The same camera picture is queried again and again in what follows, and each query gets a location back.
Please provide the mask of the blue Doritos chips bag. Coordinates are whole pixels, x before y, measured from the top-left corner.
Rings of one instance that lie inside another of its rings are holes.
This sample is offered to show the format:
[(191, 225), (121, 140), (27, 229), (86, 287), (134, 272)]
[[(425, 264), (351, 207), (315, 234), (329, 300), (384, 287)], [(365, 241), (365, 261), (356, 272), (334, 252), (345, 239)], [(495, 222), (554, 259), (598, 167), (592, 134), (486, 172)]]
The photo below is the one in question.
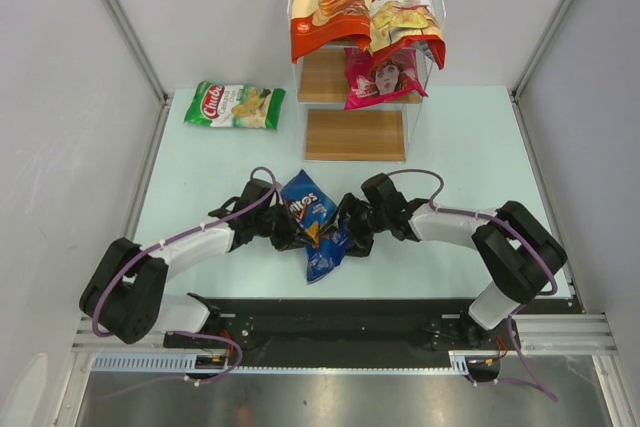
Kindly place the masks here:
[(302, 232), (307, 255), (306, 281), (313, 284), (338, 267), (353, 245), (346, 227), (332, 225), (338, 206), (301, 169), (282, 188), (288, 214)]

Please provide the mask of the green Chuba cassava chips bag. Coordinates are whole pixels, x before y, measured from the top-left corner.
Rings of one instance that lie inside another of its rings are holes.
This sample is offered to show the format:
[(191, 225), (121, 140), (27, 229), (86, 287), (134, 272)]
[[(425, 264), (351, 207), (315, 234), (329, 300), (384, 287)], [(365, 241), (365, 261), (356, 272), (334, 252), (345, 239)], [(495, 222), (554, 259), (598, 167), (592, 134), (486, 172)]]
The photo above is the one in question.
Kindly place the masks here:
[(210, 128), (276, 130), (286, 92), (251, 85), (198, 84), (186, 123)]

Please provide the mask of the pink Real chips bag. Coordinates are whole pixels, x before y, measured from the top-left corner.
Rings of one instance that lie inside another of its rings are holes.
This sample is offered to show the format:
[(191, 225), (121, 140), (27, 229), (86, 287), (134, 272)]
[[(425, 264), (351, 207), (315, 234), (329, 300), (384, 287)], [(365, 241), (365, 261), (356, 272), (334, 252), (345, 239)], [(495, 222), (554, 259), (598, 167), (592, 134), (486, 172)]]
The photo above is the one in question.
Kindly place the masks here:
[(412, 93), (421, 98), (428, 96), (419, 80), (413, 50), (393, 53), (377, 66), (373, 66), (373, 57), (368, 52), (351, 47), (345, 47), (343, 51), (344, 75), (349, 84), (345, 110), (390, 103)]

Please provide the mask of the red Chuba cassava chips bag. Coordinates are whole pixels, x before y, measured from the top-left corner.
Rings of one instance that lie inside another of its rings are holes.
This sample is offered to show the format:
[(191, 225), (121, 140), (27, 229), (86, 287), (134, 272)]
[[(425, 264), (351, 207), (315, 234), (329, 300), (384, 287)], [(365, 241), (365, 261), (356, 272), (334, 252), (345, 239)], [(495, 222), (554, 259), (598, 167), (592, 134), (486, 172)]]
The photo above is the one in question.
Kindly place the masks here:
[(433, 0), (372, 0), (371, 43), (375, 66), (413, 44), (443, 69), (446, 42), (436, 18)]

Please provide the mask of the orange beige cassava chips bag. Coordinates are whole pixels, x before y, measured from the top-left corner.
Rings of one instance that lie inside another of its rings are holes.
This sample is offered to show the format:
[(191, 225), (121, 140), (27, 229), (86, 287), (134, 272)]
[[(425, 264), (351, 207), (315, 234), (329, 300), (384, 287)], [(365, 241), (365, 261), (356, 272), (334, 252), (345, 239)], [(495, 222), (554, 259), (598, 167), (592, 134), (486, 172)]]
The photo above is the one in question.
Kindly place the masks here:
[(292, 0), (290, 17), (291, 60), (340, 39), (359, 49), (371, 44), (372, 0)]

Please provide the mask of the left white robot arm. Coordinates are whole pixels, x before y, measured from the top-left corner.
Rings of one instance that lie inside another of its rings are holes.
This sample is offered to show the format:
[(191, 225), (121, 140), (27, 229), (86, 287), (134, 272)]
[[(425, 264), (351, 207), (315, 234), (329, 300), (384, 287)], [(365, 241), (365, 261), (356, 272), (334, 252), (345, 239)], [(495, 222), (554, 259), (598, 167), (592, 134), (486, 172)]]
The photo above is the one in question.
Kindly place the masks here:
[(229, 254), (254, 238), (270, 240), (277, 251), (304, 247), (305, 234), (272, 184), (251, 179), (207, 219), (146, 248), (121, 237), (106, 249), (85, 287), (79, 308), (98, 337), (134, 344), (149, 332), (183, 332), (197, 345), (214, 344), (221, 334), (215, 308), (195, 294), (173, 295), (166, 283), (213, 257)]

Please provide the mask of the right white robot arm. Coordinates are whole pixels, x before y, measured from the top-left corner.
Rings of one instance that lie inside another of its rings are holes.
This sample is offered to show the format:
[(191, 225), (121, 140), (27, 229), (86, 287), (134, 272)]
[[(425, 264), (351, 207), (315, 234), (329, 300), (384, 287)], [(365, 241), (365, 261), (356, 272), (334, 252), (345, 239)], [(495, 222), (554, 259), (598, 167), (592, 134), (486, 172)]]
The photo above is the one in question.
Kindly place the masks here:
[(349, 253), (370, 254), (374, 236), (390, 232), (399, 241), (444, 242), (477, 251), (491, 277), (490, 284), (469, 306), (461, 323), (463, 340), (484, 348), (497, 336), (497, 326), (536, 297), (558, 290), (556, 273), (567, 263), (562, 245), (520, 202), (497, 209), (469, 210), (435, 202), (444, 179), (427, 199), (408, 200), (396, 188), (393, 173), (367, 179), (363, 200), (346, 194), (322, 229), (344, 231), (352, 241)]

